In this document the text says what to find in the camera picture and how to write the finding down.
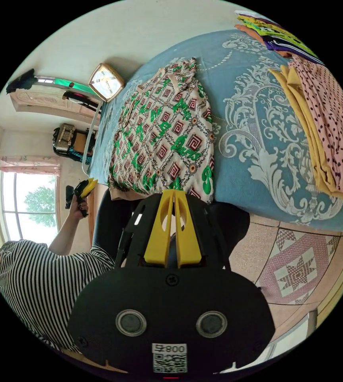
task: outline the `clock face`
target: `clock face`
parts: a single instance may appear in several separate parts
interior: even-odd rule
[[[91,85],[107,99],[116,94],[121,87],[117,78],[108,70],[99,70]]]

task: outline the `black cloth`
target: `black cloth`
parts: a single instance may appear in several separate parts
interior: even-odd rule
[[[105,191],[96,217],[93,245],[104,249],[114,260],[117,256],[122,231],[139,202],[138,200],[113,201],[109,190]],[[246,236],[250,226],[250,214],[232,204],[220,202],[210,204],[209,210],[222,231],[226,244],[225,256],[228,258],[238,242]],[[177,267],[174,239],[170,243],[168,267]]]
[[[10,82],[6,87],[6,93],[14,93],[17,89],[31,89],[32,85],[37,83],[37,78],[34,76],[35,70],[31,69],[22,74],[17,79]]]

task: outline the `person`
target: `person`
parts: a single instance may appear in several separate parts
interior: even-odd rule
[[[139,201],[112,201],[106,190],[96,217],[91,250],[70,254],[83,200],[74,197],[69,214],[48,247],[29,240],[8,241],[0,249],[0,292],[21,322],[42,342],[66,354],[79,353],[67,324],[82,289],[97,276],[110,271],[122,234]],[[210,205],[230,256],[249,228],[249,214],[227,203]]]

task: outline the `tree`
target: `tree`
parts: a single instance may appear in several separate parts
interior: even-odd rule
[[[24,203],[27,205],[27,212],[54,212],[55,193],[51,188],[40,186],[34,192],[30,191],[26,195]],[[56,227],[54,214],[30,215],[29,218],[37,224]]]

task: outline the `pink polka dot fabric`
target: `pink polka dot fabric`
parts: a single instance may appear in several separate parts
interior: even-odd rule
[[[327,164],[336,188],[343,193],[343,90],[323,65],[292,55],[288,66],[294,67],[299,75]]]

